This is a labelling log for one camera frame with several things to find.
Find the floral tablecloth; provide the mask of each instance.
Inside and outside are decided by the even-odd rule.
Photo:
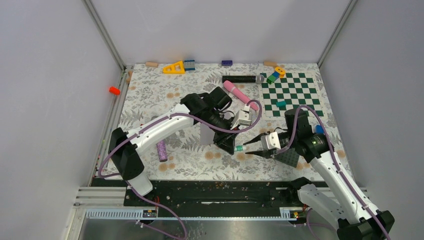
[[[146,67],[144,64],[134,66],[119,122],[119,127],[124,131],[139,127],[140,124],[149,122],[154,116],[162,115],[187,94],[200,94],[210,92],[216,86],[222,87],[222,75],[258,75],[260,73],[269,75],[274,72],[272,67],[263,64],[234,64],[233,66],[196,64],[195,71],[187,71],[185,74],[163,74],[164,66],[166,64],[160,64],[158,68]],[[342,164],[350,171],[317,64],[285,64],[284,66],[286,72],[309,71],[314,74],[314,80],[320,90],[319,100],[326,113],[326,117],[322,120]],[[258,84],[246,83],[236,84],[236,86],[250,99],[259,100]],[[229,95],[233,98],[229,109],[233,112],[239,110],[243,103],[234,95]],[[309,122],[312,126],[318,123],[313,118],[309,118]],[[284,120],[261,119],[254,128],[240,133],[235,140],[235,145],[241,145],[260,133],[273,131],[276,127],[285,128],[285,125]],[[306,177],[312,181],[323,180],[302,158],[297,167],[291,167],[273,159],[243,152],[229,155],[213,144],[202,145],[199,124],[172,134],[165,139],[165,142],[167,162],[159,162],[155,145],[141,156],[145,166],[144,171],[151,180],[291,181],[299,177]],[[248,150],[257,150],[259,147],[261,147],[260,142],[253,143],[248,146]],[[112,161],[103,171],[104,174],[118,172]]]

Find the blue block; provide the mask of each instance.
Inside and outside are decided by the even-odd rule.
[[[194,60],[185,60],[182,64],[184,66],[184,70],[186,70],[186,71],[196,70]]]
[[[324,133],[324,129],[323,129],[323,127],[322,127],[322,126],[320,126],[320,125],[316,125],[316,126],[315,126],[315,133],[316,133],[316,134],[323,134],[323,133]]]
[[[278,108],[284,107],[286,105],[286,101],[279,101],[275,104]]]
[[[280,78],[280,74],[278,73],[278,72],[274,72],[273,74],[272,74],[274,77],[276,77],[277,79],[279,79]]]
[[[232,66],[233,61],[232,60],[223,60],[221,64],[222,64],[222,66]]]

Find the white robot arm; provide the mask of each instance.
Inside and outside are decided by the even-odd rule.
[[[347,173],[337,154],[334,154],[334,149],[332,146],[330,147],[331,144],[329,144],[325,135],[312,132],[306,113],[300,109],[297,119],[295,119],[295,113],[296,110],[291,109],[284,114],[287,132],[258,135],[245,144],[261,141],[263,150],[251,151],[246,154],[264,158],[274,158],[279,154],[284,154],[279,153],[279,150],[289,144],[291,134],[295,133],[290,148],[294,148],[322,176],[337,198],[338,203],[317,190],[315,185],[311,184],[311,181],[305,177],[298,178],[290,183],[291,187],[285,192],[285,198],[291,202],[300,201],[313,208],[337,230],[340,239],[384,238],[383,231],[378,226],[376,218],[389,232],[395,221],[392,214],[389,211],[380,211],[363,194]],[[295,121],[297,121],[296,129],[293,131]]]
[[[149,193],[152,183],[144,172],[144,165],[140,159],[147,149],[169,135],[193,126],[197,123],[195,116],[211,125],[225,130],[233,130],[239,126],[249,126],[252,118],[250,107],[244,106],[235,116],[225,119],[222,111],[232,103],[231,98],[217,87],[211,93],[188,94],[174,108],[158,118],[134,129],[124,132],[120,127],[112,131],[109,153],[122,179],[142,196]],[[234,154],[235,138],[238,133],[215,131],[213,143],[229,154]],[[118,150],[118,145],[127,141]]]

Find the yellow block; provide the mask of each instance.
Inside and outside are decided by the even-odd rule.
[[[284,75],[286,74],[286,71],[282,67],[280,67],[280,66],[276,67],[275,68],[275,71],[277,73],[279,73],[279,78],[280,79],[284,78]]]
[[[184,74],[186,71],[184,70],[183,61],[176,62],[169,66],[163,68],[164,74]]]

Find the green and white checkerboard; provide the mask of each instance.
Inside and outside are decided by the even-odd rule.
[[[307,71],[286,72],[284,78],[277,79],[273,84],[261,84],[259,95],[262,104],[262,118],[265,120],[283,120],[284,112],[295,109],[299,105],[308,105],[320,117],[325,117],[320,103],[319,88],[315,76]],[[285,101],[286,106],[277,107],[276,103]]]

